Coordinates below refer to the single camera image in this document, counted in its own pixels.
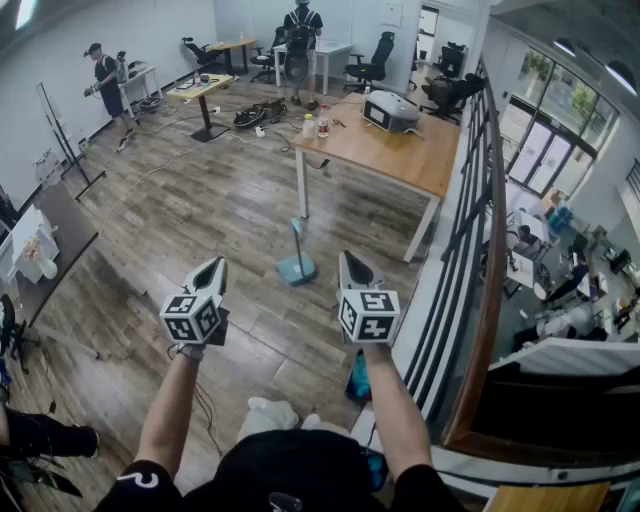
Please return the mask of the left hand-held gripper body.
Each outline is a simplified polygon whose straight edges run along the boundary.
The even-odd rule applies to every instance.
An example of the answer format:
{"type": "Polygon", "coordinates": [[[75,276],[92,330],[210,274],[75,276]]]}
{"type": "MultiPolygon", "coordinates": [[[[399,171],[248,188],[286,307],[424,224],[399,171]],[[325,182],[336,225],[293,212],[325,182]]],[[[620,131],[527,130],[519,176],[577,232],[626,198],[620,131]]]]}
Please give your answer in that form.
{"type": "Polygon", "coordinates": [[[222,300],[220,293],[202,290],[167,296],[160,318],[171,342],[224,346],[229,312],[221,307],[222,300]]]}

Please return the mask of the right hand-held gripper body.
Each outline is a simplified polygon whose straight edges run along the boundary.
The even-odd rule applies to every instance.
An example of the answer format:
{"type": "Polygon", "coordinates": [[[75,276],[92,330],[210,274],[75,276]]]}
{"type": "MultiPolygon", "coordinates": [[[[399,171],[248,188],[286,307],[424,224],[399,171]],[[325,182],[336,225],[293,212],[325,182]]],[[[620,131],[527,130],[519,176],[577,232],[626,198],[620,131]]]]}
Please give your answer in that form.
{"type": "Polygon", "coordinates": [[[338,320],[346,342],[390,344],[401,316],[399,296],[392,290],[341,291],[338,320]]]}

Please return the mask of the teal long-handled dustpan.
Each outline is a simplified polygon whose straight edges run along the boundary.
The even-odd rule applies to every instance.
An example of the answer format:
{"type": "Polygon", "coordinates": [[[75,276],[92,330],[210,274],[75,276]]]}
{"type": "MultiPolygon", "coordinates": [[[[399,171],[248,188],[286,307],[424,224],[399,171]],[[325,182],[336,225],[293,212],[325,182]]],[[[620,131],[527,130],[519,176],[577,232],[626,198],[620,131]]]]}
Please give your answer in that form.
{"type": "Polygon", "coordinates": [[[299,219],[293,217],[290,222],[293,229],[296,252],[293,256],[279,261],[276,264],[276,269],[288,285],[297,287],[315,278],[316,267],[311,256],[302,250],[300,240],[302,227],[299,219]]]}

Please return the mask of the person's left forearm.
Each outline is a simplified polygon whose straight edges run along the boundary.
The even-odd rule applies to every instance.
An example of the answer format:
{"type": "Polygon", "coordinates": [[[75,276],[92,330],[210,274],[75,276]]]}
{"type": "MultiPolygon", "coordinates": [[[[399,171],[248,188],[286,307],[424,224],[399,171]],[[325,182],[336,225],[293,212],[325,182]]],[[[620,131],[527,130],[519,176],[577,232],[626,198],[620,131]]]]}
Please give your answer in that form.
{"type": "Polygon", "coordinates": [[[136,461],[157,463],[172,479],[179,471],[189,431],[199,364],[183,353],[175,356],[141,430],[136,461]]]}

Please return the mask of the person's right forearm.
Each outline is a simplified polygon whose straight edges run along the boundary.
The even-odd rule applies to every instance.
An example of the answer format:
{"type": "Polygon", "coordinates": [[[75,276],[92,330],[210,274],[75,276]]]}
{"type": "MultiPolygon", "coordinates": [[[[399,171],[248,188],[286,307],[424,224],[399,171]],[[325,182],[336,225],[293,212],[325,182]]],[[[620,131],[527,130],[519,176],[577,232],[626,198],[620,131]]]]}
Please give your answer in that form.
{"type": "Polygon", "coordinates": [[[414,466],[431,466],[425,420],[383,344],[365,344],[372,405],[380,442],[395,481],[414,466]]]}

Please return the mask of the black bin blue bag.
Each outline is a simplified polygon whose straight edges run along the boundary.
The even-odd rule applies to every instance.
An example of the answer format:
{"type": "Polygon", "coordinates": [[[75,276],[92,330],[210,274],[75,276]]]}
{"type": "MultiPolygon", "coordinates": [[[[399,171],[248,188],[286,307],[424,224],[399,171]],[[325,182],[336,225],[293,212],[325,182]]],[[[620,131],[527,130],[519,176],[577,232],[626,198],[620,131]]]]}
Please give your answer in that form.
{"type": "Polygon", "coordinates": [[[356,403],[364,404],[371,401],[371,385],[367,372],[366,359],[362,349],[358,350],[352,365],[345,394],[356,403]]]}
{"type": "Polygon", "coordinates": [[[378,492],[384,487],[388,477],[386,459],[382,454],[370,449],[366,449],[364,455],[370,476],[371,491],[378,492]]]}

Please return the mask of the black railing wooden handrail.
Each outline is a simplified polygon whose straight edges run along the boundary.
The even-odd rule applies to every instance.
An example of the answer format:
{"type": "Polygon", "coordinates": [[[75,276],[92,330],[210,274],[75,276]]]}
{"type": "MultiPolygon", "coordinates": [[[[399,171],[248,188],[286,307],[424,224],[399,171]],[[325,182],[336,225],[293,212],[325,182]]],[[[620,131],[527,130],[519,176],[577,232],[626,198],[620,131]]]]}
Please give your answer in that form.
{"type": "Polygon", "coordinates": [[[467,142],[455,176],[461,185],[440,261],[435,296],[404,382],[442,448],[505,460],[509,443],[476,431],[507,268],[507,207],[499,114],[485,64],[468,102],[467,142]]]}

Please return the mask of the wooden table white legs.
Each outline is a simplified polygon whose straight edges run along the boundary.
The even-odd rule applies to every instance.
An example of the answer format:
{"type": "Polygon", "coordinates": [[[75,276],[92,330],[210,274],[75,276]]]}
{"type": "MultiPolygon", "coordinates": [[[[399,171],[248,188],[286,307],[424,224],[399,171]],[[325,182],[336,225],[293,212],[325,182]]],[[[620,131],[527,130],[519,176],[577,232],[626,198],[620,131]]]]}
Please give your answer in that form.
{"type": "Polygon", "coordinates": [[[329,118],[344,125],[331,129],[326,138],[311,139],[300,133],[293,139],[300,216],[309,217],[307,157],[310,155],[404,186],[428,198],[404,255],[404,261],[409,263],[447,196],[460,128],[421,113],[415,132],[389,133],[366,120],[360,104],[361,96],[352,93],[334,105],[328,111],[329,118]]]}

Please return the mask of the dark grey table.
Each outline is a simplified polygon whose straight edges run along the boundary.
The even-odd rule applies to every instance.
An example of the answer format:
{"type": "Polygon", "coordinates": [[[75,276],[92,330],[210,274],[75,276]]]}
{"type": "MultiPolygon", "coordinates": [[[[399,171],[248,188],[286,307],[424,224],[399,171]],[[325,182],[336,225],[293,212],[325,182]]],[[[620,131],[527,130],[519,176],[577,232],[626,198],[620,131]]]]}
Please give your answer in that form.
{"type": "Polygon", "coordinates": [[[51,238],[57,245],[58,252],[52,261],[57,265],[58,272],[53,279],[41,278],[36,283],[22,272],[17,274],[17,289],[23,306],[22,316],[27,326],[37,331],[39,335],[68,349],[84,353],[94,360],[99,360],[101,358],[99,352],[81,344],[69,335],[46,326],[39,320],[39,316],[49,300],[53,298],[57,288],[70,277],[76,263],[84,254],[90,249],[95,249],[139,295],[145,295],[147,290],[135,273],[117,260],[110,245],[99,235],[94,224],[81,210],[79,203],[61,183],[36,195],[33,204],[24,212],[12,231],[14,247],[18,246],[18,237],[26,234],[37,212],[42,213],[44,225],[51,229],[51,238]]]}

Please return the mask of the white vase with flowers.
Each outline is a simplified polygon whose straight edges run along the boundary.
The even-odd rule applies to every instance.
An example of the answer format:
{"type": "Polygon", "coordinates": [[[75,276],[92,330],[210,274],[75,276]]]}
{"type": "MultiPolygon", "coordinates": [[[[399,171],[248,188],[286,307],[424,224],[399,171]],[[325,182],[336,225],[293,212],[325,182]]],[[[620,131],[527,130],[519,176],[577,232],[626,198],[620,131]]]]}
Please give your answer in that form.
{"type": "Polygon", "coordinates": [[[53,280],[57,276],[55,255],[48,242],[42,242],[36,236],[28,238],[24,243],[22,256],[26,262],[37,265],[46,279],[53,280]]]}

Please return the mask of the grey white box device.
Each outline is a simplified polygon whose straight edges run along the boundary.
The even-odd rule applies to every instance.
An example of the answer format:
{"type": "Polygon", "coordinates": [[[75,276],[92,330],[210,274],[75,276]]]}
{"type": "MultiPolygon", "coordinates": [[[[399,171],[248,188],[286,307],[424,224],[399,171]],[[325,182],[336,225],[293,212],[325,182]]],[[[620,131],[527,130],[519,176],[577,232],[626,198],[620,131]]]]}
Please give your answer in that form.
{"type": "Polygon", "coordinates": [[[388,133],[416,133],[420,110],[403,96],[390,91],[375,90],[366,95],[362,116],[372,125],[388,133]]]}

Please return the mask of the white box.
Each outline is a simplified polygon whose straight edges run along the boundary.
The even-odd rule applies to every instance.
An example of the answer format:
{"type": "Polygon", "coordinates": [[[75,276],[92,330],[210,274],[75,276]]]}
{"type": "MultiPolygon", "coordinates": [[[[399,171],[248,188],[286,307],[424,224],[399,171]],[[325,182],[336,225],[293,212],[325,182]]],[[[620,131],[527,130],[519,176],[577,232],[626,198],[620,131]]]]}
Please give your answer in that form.
{"type": "Polygon", "coordinates": [[[27,209],[12,230],[13,268],[33,284],[37,284],[45,277],[42,275],[37,265],[26,262],[23,259],[22,250],[24,243],[32,236],[36,236],[42,242],[48,242],[55,255],[55,260],[55,258],[60,254],[60,250],[54,237],[56,231],[57,227],[52,227],[44,213],[35,206],[30,206],[27,209]]]}

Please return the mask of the clear board on black stand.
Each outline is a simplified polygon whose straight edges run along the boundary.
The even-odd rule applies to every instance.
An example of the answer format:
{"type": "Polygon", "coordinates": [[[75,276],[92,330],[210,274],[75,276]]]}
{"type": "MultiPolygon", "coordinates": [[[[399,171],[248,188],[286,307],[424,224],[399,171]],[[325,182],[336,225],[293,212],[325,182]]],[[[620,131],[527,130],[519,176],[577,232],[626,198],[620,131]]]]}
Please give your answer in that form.
{"type": "Polygon", "coordinates": [[[63,127],[62,115],[56,112],[52,97],[48,94],[43,82],[39,82],[36,85],[36,92],[43,107],[45,118],[53,132],[58,146],[62,151],[62,154],[64,155],[61,179],[64,179],[70,171],[77,171],[84,183],[83,188],[75,194],[75,201],[80,202],[83,196],[94,185],[96,185],[101,179],[105,179],[107,177],[107,173],[105,171],[101,171],[94,178],[90,178],[88,176],[81,163],[81,160],[85,158],[84,153],[80,149],[75,150],[72,147],[71,140],[67,136],[65,128],[63,127]]]}

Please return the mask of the small white table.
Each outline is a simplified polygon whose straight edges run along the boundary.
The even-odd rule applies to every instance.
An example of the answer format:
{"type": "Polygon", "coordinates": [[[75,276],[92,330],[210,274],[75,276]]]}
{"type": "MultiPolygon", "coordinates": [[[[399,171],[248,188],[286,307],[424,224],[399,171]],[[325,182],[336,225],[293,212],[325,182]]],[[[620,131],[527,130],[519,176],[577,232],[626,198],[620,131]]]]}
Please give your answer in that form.
{"type": "Polygon", "coordinates": [[[136,69],[135,72],[133,78],[129,78],[125,83],[119,85],[119,90],[125,112],[133,121],[137,122],[138,119],[132,104],[138,104],[147,98],[163,100],[164,94],[157,78],[155,66],[146,66],[143,69],[136,69]],[[139,92],[141,96],[137,100],[131,101],[128,96],[130,91],[139,92]]]}

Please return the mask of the light wooden desk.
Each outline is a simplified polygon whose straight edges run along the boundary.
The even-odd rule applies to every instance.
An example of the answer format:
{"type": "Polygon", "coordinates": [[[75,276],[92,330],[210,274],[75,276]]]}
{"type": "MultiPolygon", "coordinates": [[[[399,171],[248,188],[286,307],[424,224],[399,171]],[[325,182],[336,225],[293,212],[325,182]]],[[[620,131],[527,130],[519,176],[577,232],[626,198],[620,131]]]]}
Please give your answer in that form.
{"type": "Polygon", "coordinates": [[[202,47],[204,51],[214,51],[223,54],[224,70],[228,75],[246,75],[249,73],[248,67],[248,51],[252,48],[257,40],[255,38],[242,38],[235,42],[220,42],[213,45],[205,45],[202,47]],[[232,52],[240,50],[242,53],[242,67],[235,68],[232,63],[232,52]]]}

